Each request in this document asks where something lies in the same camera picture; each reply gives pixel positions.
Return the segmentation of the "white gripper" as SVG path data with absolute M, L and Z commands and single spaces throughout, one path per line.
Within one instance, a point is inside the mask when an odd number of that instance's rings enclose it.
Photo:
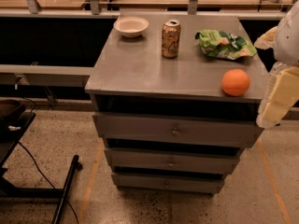
M 274 48 L 274 57 L 281 62 L 275 63 L 269 73 L 256 119 L 259 127 L 268 129 L 279 124 L 299 101 L 299 1 L 281 19 L 278 27 L 256 39 L 254 47 Z

